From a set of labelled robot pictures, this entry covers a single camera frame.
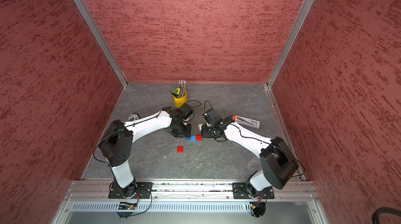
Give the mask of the blue lego plate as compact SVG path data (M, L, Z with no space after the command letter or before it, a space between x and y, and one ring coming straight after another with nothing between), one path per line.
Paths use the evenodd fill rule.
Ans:
M186 137L185 140L188 140L188 141L197 141L196 136Z

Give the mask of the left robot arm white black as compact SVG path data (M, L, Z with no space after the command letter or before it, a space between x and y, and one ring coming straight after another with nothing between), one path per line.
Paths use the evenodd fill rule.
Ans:
M132 144L161 129L168 130L168 133L176 138L190 137L189 121L193 114L193 109L186 105L177 109L165 107L153 115L135 121L113 121L97 144L113 175L108 198L140 198L142 188L137 185L128 162Z

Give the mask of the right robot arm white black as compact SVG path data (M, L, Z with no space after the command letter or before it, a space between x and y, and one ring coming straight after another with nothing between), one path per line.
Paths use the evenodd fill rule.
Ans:
M261 171L253 173L245 182L245 191L251 198L261 197L270 187L282 190L298 169L304 168L282 138L263 137L228 117L202 125L201 132L203 138L234 142L259 158Z

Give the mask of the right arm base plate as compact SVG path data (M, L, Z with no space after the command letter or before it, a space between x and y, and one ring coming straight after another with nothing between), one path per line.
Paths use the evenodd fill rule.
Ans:
M275 198L273 188L267 187L258 191L250 183L234 182L232 184L232 192L234 199L259 199L272 200Z

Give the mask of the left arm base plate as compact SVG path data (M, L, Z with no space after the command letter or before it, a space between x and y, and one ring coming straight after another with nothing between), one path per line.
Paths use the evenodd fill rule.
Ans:
M153 183L151 182L131 182L127 187L120 187L116 181L109 185L109 199L150 199Z

